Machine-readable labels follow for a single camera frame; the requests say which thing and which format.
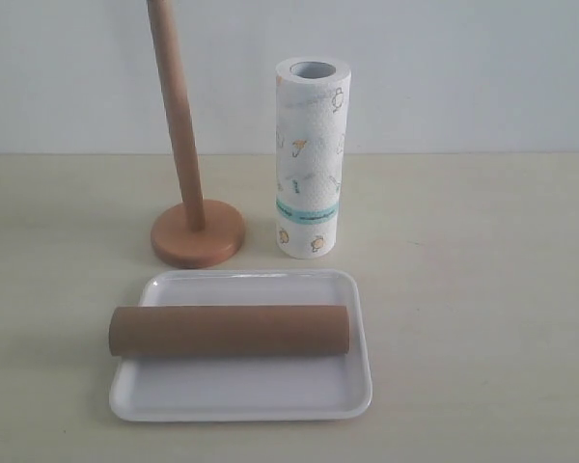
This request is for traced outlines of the printed white paper towel roll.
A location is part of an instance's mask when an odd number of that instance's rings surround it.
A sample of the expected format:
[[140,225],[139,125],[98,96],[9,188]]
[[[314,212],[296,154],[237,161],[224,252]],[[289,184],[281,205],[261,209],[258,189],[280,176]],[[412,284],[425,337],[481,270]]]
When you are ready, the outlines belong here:
[[276,240],[296,259],[336,243],[351,70],[320,57],[276,67]]

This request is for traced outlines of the brown cardboard tube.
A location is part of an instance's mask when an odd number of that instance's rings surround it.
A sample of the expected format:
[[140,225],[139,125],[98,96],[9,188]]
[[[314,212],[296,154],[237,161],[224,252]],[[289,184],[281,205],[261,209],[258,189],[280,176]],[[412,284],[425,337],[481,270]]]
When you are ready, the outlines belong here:
[[320,357],[350,350],[343,305],[131,306],[108,329],[117,357]]

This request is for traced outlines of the wooden paper towel holder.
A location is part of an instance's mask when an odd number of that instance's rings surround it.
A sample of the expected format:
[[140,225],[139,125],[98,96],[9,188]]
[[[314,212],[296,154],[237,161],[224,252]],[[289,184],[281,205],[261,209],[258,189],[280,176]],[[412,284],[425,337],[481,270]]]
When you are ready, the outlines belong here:
[[239,251],[245,221],[232,205],[203,197],[172,3],[149,1],[147,12],[181,197],[155,219],[151,245],[159,259],[176,268],[210,267]]

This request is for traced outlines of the white rectangular plastic tray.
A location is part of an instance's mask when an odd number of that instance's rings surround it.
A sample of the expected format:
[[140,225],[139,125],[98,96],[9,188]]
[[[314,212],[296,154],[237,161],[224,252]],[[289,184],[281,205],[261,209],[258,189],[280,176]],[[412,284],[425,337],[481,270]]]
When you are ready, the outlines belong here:
[[121,360],[109,406],[129,422],[346,420],[372,402],[358,286],[334,269],[173,270],[147,282],[143,306],[341,304],[347,354],[316,358]]

